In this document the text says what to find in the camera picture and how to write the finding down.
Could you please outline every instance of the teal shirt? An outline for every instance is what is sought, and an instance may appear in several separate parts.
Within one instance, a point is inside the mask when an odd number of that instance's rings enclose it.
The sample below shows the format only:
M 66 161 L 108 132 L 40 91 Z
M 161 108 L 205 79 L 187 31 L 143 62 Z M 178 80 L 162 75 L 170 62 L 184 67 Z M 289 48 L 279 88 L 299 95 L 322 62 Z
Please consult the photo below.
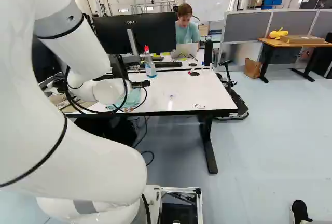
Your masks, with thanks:
M 198 43 L 200 41 L 199 30 L 197 26 L 191 22 L 189 22 L 186 28 L 183 28 L 176 21 L 175 30 L 177 44 Z

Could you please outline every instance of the desk leg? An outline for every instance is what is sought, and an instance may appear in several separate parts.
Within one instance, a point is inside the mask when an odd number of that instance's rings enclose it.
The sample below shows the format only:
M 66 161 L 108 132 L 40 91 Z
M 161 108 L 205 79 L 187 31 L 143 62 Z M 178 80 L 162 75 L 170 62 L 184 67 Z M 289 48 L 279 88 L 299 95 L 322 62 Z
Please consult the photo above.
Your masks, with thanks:
M 274 48 L 272 46 L 263 44 L 262 53 L 264 55 L 264 62 L 263 62 L 263 66 L 261 67 L 261 70 L 260 70 L 259 79 L 261 79 L 264 83 L 269 83 L 268 79 L 265 77 L 265 72 L 270 64 L 273 50 L 274 50 Z
M 309 72 L 311 70 L 312 64 L 314 63 L 314 56 L 315 56 L 315 52 L 312 54 L 310 60 L 308 61 L 308 64 L 306 66 L 306 69 L 304 72 L 301 72 L 295 68 L 291 68 L 292 71 L 294 71 L 296 74 L 302 76 L 303 78 L 307 79 L 308 81 L 314 82 L 315 80 L 309 76 Z
M 214 156 L 213 147 L 210 139 L 212 116 L 198 116 L 199 130 L 203 141 L 207 169 L 210 174 L 218 173 L 218 166 Z

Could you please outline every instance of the yellow toy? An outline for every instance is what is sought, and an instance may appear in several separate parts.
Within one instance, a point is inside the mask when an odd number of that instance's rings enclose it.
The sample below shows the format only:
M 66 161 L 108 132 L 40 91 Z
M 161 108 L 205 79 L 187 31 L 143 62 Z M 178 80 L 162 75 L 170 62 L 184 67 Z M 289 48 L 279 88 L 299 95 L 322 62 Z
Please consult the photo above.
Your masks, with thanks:
M 280 36 L 288 36 L 288 31 L 283 31 L 283 28 L 281 28 L 278 31 L 271 31 L 269 34 L 269 38 L 280 40 Z

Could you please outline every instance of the black shoe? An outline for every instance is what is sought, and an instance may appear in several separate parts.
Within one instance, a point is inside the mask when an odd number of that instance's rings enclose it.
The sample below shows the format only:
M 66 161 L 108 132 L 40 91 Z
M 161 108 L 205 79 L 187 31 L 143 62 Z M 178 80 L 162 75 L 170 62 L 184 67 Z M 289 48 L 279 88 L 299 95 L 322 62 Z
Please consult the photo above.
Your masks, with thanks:
M 302 200 L 296 200 L 293 202 L 290 218 L 292 220 L 292 224 L 300 224 L 302 220 L 312 222 L 312 219 L 308 216 L 307 206 Z

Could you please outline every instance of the water bottle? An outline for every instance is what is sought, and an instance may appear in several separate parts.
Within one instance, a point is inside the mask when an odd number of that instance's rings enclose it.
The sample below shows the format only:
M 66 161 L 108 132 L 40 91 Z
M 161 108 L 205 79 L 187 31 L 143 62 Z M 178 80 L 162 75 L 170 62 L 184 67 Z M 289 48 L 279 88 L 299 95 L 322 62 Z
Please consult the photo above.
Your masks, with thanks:
M 152 61 L 152 56 L 150 55 L 149 46 L 144 47 L 144 67 L 147 77 L 154 78 L 157 76 L 156 67 Z

